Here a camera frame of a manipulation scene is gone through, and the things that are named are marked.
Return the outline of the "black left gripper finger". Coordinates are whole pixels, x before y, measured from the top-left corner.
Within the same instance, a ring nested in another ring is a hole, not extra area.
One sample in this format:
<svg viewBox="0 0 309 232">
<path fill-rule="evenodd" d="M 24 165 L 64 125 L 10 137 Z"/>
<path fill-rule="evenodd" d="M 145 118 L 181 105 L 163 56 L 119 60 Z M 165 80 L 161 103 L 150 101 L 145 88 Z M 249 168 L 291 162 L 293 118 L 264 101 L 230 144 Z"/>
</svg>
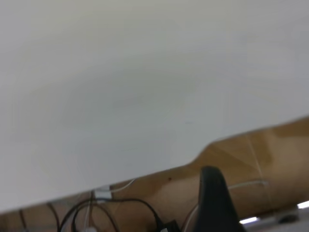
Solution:
<svg viewBox="0 0 309 232">
<path fill-rule="evenodd" d="M 244 232 L 225 178 L 217 167 L 200 171 L 198 213 L 194 232 Z"/>
</svg>

